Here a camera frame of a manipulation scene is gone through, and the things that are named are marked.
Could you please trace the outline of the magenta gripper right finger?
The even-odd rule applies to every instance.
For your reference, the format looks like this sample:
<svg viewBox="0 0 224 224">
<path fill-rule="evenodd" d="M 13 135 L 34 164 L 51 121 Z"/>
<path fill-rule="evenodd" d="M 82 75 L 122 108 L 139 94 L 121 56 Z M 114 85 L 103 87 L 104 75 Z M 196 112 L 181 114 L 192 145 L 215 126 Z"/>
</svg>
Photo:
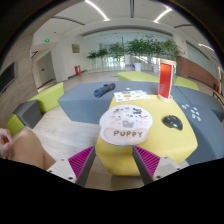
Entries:
<svg viewBox="0 0 224 224">
<path fill-rule="evenodd" d="M 159 157 L 138 146 L 133 147 L 132 156 L 145 185 L 189 166 L 187 161 L 177 164 L 168 156 Z"/>
</svg>

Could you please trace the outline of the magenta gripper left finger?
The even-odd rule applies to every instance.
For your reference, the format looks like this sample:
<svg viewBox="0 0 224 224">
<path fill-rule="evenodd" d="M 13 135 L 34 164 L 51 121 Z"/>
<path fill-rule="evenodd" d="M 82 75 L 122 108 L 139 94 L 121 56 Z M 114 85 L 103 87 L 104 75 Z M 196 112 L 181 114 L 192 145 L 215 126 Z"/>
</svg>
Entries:
<svg viewBox="0 0 224 224">
<path fill-rule="evenodd" d="M 95 147 L 91 146 L 69 159 L 61 158 L 48 169 L 48 172 L 84 187 L 95 157 Z"/>
</svg>

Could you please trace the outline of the person's bare hand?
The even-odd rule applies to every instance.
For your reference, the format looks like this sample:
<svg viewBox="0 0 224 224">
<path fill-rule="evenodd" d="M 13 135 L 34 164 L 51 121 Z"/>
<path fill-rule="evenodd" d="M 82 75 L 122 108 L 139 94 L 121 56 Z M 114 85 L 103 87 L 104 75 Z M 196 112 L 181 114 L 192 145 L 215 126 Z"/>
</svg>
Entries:
<svg viewBox="0 0 224 224">
<path fill-rule="evenodd" d="M 9 130 L 0 128 L 0 155 L 11 158 L 13 155 L 14 143 Z"/>
</svg>

